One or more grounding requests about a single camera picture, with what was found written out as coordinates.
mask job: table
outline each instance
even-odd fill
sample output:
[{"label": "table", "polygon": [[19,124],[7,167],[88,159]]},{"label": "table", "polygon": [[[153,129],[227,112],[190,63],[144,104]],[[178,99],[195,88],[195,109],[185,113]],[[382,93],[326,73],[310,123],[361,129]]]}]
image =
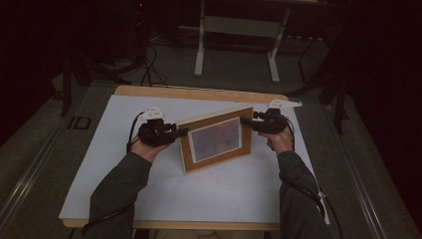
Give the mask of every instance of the table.
[{"label": "table", "polygon": [[[159,104],[166,121],[174,121],[243,103],[252,103],[255,111],[262,112],[274,98],[287,99],[282,95],[212,90],[118,87],[108,102],[59,217],[73,228],[88,222],[92,192],[124,156],[131,122],[151,101]],[[294,110],[282,109],[282,114],[293,122],[297,153],[313,171]],[[281,181],[277,161],[260,159],[275,158],[263,138],[254,134],[252,152],[247,156],[188,175],[183,173],[177,144],[172,144],[154,162],[148,185],[139,192],[135,203],[135,228],[279,229]]]},{"label": "table", "polygon": [[318,6],[318,7],[329,7],[329,8],[344,8],[347,4],[334,4],[324,3],[317,0],[274,0],[274,1],[261,1],[274,2],[283,4],[284,8],[281,9],[283,18],[280,22],[274,21],[261,21],[251,19],[241,19],[232,17],[222,17],[208,15],[205,12],[206,0],[201,0],[200,9],[200,21],[199,21],[199,43],[198,52],[196,55],[194,75],[196,77],[202,76],[202,67],[204,61],[204,35],[205,32],[217,32],[227,34],[237,34],[244,36],[256,36],[256,37],[267,37],[274,38],[274,46],[271,51],[268,52],[268,63],[270,67],[271,78],[274,84],[280,82],[279,72],[277,70],[276,55],[279,51],[280,43],[284,37],[285,29],[288,24],[288,20],[295,6]]}]

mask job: wooden table edge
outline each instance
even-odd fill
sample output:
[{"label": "wooden table edge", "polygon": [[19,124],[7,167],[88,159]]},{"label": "wooden table edge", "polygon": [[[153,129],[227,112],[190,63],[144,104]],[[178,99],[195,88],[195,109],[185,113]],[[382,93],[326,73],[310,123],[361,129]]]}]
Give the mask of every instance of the wooden table edge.
[{"label": "wooden table edge", "polygon": [[119,86],[115,89],[114,94],[117,96],[173,98],[257,104],[268,104],[273,99],[288,101],[286,96],[277,94],[186,88]]},{"label": "wooden table edge", "polygon": [[[63,219],[69,228],[82,228],[88,223],[84,219]],[[145,229],[185,229],[185,230],[257,230],[276,231],[279,223],[254,222],[179,222],[179,221],[133,221],[133,228]]]}]

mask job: wooden frame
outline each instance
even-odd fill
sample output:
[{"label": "wooden frame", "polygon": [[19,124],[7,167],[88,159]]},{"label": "wooden frame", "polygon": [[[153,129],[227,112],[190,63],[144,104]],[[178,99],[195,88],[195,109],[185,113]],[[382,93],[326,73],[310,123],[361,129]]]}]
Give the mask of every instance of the wooden frame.
[{"label": "wooden frame", "polygon": [[185,173],[251,153],[252,129],[240,117],[251,119],[253,112],[252,105],[245,105],[177,121],[178,129],[188,129],[180,138]]}]

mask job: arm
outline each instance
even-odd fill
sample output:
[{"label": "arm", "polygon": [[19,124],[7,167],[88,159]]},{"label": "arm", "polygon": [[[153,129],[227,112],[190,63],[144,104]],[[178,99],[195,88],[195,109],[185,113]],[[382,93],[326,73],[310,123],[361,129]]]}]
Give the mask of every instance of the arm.
[{"label": "arm", "polygon": [[[304,186],[318,194],[317,182],[302,159],[293,151],[292,135],[286,128],[278,134],[260,133],[277,154],[280,179]],[[316,203],[288,183],[280,188],[280,230],[283,239],[331,238]]]},{"label": "arm", "polygon": [[90,222],[98,221],[121,208],[117,216],[93,225],[84,238],[131,238],[134,216],[133,202],[146,186],[149,170],[158,153],[168,145],[150,147],[137,138],[130,152],[103,179],[91,196]]}]

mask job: white tabletop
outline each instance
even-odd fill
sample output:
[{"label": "white tabletop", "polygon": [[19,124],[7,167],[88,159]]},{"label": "white tabletop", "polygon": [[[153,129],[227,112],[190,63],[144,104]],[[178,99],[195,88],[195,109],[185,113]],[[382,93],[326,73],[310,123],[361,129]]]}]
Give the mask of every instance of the white tabletop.
[{"label": "white tabletop", "polygon": [[[140,112],[158,106],[165,113],[165,122],[175,122],[242,104],[111,96],[59,217],[88,219],[90,196],[124,157],[131,124]],[[266,109],[267,105],[254,104],[254,111]],[[297,153],[314,172],[294,109],[282,109],[282,114],[294,124]],[[155,160],[148,185],[135,203],[134,220],[278,223],[278,175],[275,153],[255,132],[251,154],[187,175],[177,140]]]}]

